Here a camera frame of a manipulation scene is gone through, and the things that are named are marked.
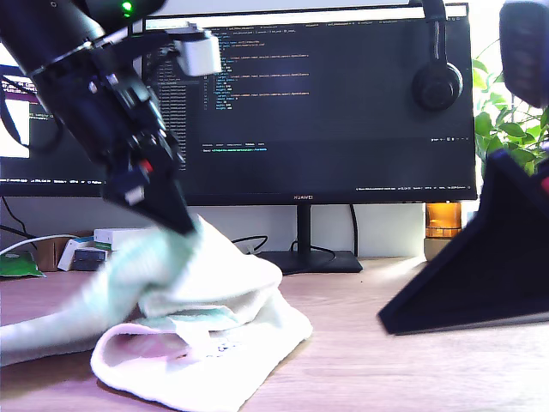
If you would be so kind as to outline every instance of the monitor screen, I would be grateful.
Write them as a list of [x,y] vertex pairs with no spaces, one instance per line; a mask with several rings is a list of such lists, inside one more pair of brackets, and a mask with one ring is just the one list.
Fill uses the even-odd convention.
[[[107,37],[118,41],[126,29]],[[17,62],[0,44],[0,72],[20,86],[36,91],[30,79],[21,76]],[[38,100],[2,81],[7,105],[24,144],[43,146],[57,126]],[[94,165],[81,145],[65,130],[59,147],[48,154],[29,151],[18,144],[0,123],[0,195],[99,197],[105,181],[102,168]]]
[[[180,78],[167,62],[151,76],[166,125],[184,154],[179,179],[188,203],[475,199],[468,7],[453,4],[447,10],[449,60],[461,71],[464,88],[439,113],[417,107],[411,93],[415,73],[429,61],[429,27],[421,7],[146,19],[146,32],[177,30],[190,21],[220,39],[222,73]],[[143,70],[165,51],[146,56]],[[30,139],[46,129],[31,127]],[[64,152],[52,158],[16,158],[18,167],[5,166],[2,158],[0,178],[41,170],[52,176],[53,162],[59,171],[53,179],[79,181],[63,183],[59,191],[80,196],[75,189],[85,182],[87,190],[99,193],[98,187],[89,189],[102,180],[98,169],[87,168],[74,139],[64,144]]]

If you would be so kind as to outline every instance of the robotic arm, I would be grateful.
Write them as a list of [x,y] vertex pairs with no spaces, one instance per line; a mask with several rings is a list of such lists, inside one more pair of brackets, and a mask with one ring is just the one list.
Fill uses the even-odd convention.
[[171,45],[187,76],[210,75],[221,71],[218,40],[188,25],[105,41],[165,2],[0,0],[0,39],[44,108],[106,169],[103,198],[186,235],[194,226],[175,179],[184,158],[133,62]]

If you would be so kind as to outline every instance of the wooden desk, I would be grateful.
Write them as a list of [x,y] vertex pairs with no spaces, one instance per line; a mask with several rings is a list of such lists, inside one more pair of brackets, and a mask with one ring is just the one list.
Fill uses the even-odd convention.
[[[418,272],[418,264],[371,260],[358,275],[285,278],[282,293],[309,317],[315,332],[242,410],[547,412],[549,324],[384,334],[377,311]],[[3,324],[48,313],[88,276],[56,273],[1,282]],[[0,369],[2,412],[168,410],[102,385],[91,372],[90,355]]]

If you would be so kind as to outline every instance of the headphones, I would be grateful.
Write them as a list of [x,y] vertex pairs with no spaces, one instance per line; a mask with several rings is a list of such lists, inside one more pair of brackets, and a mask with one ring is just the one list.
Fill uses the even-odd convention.
[[463,91],[460,71],[448,63],[446,55],[446,8],[443,0],[423,0],[425,19],[430,28],[431,61],[413,78],[415,102],[429,112],[450,108]]

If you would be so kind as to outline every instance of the white towel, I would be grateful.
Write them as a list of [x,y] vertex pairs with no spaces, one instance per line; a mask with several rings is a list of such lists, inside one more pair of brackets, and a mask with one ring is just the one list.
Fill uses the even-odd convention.
[[115,326],[91,363],[106,385],[142,399],[187,412],[236,412],[311,331],[276,291],[254,320],[230,330],[208,334],[177,317]]
[[[189,412],[238,410],[312,327],[281,296],[276,266],[197,222],[194,238],[130,242],[59,312],[0,328],[2,365],[95,347],[92,368],[113,388]],[[136,304],[145,318],[123,324]]]

